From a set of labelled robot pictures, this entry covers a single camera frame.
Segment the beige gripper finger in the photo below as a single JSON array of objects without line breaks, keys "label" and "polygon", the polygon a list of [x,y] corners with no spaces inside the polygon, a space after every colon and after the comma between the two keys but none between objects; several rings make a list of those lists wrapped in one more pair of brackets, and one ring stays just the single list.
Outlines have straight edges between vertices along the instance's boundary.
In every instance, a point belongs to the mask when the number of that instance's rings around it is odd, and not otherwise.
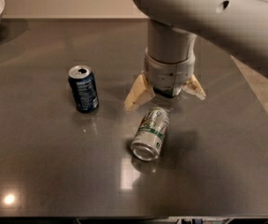
[{"label": "beige gripper finger", "polygon": [[124,101],[124,107],[127,112],[136,110],[139,106],[147,103],[155,96],[153,87],[148,84],[146,77],[139,75]]},{"label": "beige gripper finger", "polygon": [[192,75],[183,85],[182,90],[190,95],[194,95],[200,100],[206,98],[206,93],[195,75]]}]

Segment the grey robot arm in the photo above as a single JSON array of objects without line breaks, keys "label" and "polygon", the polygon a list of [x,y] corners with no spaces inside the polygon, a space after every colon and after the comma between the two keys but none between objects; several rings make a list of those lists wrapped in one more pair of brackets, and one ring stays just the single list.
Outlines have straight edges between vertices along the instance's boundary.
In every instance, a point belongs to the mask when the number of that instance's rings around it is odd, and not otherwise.
[{"label": "grey robot arm", "polygon": [[199,36],[268,77],[268,0],[133,0],[148,16],[144,72],[125,100],[128,111],[158,92],[205,98],[194,77],[193,47]]}]

